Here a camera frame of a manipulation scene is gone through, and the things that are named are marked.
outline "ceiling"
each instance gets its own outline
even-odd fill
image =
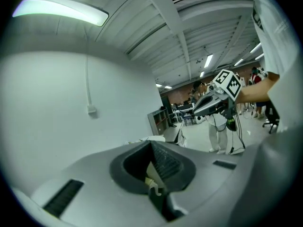
[[[12,19],[9,35],[70,35],[109,44],[151,67],[155,81],[173,88],[253,61],[262,48],[251,18],[252,0],[79,0],[109,13],[102,27],[68,17]],[[207,55],[212,61],[204,68]]]

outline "ceiling light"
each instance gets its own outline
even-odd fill
[[[242,61],[243,61],[243,58],[242,58],[241,60],[239,60],[239,61],[235,64],[235,66],[239,65]]]
[[[260,46],[261,46],[261,43],[257,44],[256,47],[250,51],[250,53],[254,53]]]
[[[83,20],[102,26],[108,14],[100,9],[73,0],[23,0],[13,17],[27,14],[53,14]]]
[[[259,60],[263,55],[264,55],[264,53],[259,55],[255,60]]]
[[[212,60],[212,57],[213,57],[213,55],[208,55],[208,56],[207,56],[207,59],[206,59],[204,68],[206,68],[206,67],[209,66],[209,63],[210,63],[210,61]]]

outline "black vent grille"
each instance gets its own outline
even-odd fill
[[[83,185],[83,182],[70,180],[43,209],[59,218]]]

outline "floor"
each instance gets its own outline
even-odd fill
[[[245,112],[243,115],[239,115],[241,127],[242,127],[242,139],[245,146],[258,144],[260,143],[265,137],[269,136],[270,134],[269,129],[270,126],[266,125],[264,128],[262,124],[266,122],[266,117],[263,119],[257,119],[251,117],[251,112]],[[183,126],[182,132],[187,139],[186,147],[192,148],[196,150],[206,151],[211,148],[211,144],[208,137],[208,122],[203,121],[201,124],[194,124],[192,125],[191,122],[187,121],[187,126]],[[233,135],[233,147],[234,150],[237,150],[242,147],[242,143],[239,140],[239,137],[236,132],[232,132],[227,129],[227,153],[230,152],[232,148],[232,135]],[[242,152],[243,149],[239,149],[233,154]]]

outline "wall outlet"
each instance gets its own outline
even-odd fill
[[[96,112],[96,108],[95,108],[95,106],[94,105],[87,105],[87,113],[88,114],[93,114],[93,113],[95,113]]]

